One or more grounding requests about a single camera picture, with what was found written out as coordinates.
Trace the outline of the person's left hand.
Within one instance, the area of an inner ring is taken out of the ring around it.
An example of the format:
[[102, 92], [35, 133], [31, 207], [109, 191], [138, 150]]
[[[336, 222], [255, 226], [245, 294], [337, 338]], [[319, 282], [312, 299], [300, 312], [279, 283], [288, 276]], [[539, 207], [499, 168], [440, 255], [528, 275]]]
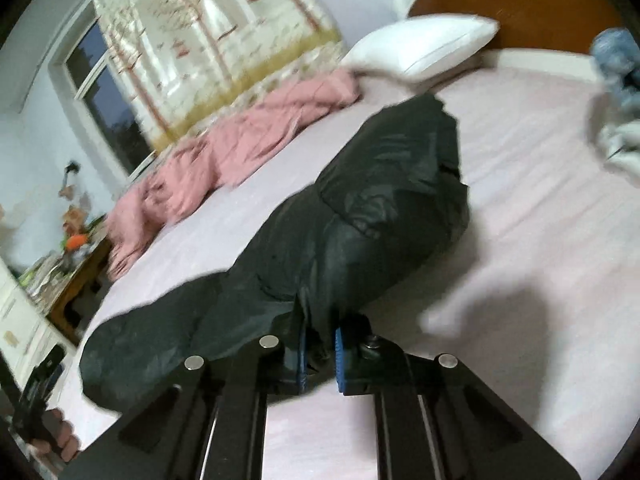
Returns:
[[79, 453], [80, 442], [74, 427], [64, 418], [62, 411], [54, 408], [47, 410], [42, 416], [47, 437], [34, 439], [29, 442], [32, 455], [45, 465], [54, 465], [54, 462], [68, 464]]

